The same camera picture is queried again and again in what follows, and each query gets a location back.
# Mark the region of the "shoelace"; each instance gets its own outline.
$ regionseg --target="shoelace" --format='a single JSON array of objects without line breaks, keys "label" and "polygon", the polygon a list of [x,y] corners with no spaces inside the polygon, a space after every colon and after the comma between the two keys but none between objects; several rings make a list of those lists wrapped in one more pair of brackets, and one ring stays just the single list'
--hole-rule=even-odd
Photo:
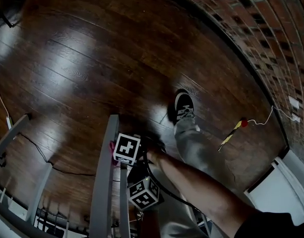
[{"label": "shoelace", "polygon": [[194,113],[193,113],[193,109],[189,108],[189,105],[183,106],[184,109],[183,110],[179,110],[178,111],[178,117],[177,119],[182,119],[184,117],[190,117],[190,118],[194,118]]}]

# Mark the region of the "gray pants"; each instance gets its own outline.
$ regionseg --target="gray pants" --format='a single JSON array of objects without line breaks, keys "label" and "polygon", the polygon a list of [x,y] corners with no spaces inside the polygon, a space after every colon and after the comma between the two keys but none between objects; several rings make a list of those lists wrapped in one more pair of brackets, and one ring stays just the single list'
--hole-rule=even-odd
[{"label": "gray pants", "polygon": [[[182,160],[207,173],[215,180],[248,202],[246,196],[235,189],[233,175],[226,167],[222,153],[214,149],[209,140],[200,132],[193,118],[183,118],[175,126],[177,148]],[[154,176],[168,190],[180,195],[174,185],[159,169],[151,167]],[[162,193],[165,202],[159,205],[159,224],[162,238],[202,238],[207,237],[190,218],[187,206]]]}]

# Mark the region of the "sneaker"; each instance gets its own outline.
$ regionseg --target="sneaker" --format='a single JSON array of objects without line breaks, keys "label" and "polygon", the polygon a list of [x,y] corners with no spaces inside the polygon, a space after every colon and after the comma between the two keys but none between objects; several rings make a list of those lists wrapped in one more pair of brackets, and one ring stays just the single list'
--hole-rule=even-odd
[{"label": "sneaker", "polygon": [[175,98],[176,123],[182,118],[194,118],[192,99],[187,92],[180,92]]}]

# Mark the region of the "hardwood floorboard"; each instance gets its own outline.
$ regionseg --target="hardwood floorboard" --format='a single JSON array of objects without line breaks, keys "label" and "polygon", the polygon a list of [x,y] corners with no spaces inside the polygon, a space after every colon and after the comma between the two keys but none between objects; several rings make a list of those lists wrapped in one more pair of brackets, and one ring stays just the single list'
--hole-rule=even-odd
[{"label": "hardwood floorboard", "polygon": [[[153,133],[178,157],[168,105],[186,89],[196,120],[217,149],[241,117],[265,121],[270,106],[239,58],[211,29],[171,0],[26,0],[17,25],[0,28],[0,92],[13,118],[56,168],[94,174],[110,114],[120,131]],[[0,138],[6,133],[0,103]],[[239,129],[220,153],[240,189],[285,147],[272,116]],[[17,136],[0,185],[27,205],[45,161]],[[115,168],[114,178],[120,177]],[[40,206],[87,227],[94,177],[51,172]],[[120,185],[112,213],[119,216]]]}]

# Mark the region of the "brick wall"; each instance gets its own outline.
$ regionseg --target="brick wall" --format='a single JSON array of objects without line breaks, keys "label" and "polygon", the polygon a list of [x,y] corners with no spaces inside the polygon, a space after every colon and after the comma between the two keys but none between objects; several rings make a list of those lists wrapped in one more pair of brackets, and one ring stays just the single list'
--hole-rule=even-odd
[{"label": "brick wall", "polygon": [[[191,0],[240,47],[268,88],[290,147],[304,162],[304,0]],[[297,110],[288,96],[301,103]]]}]

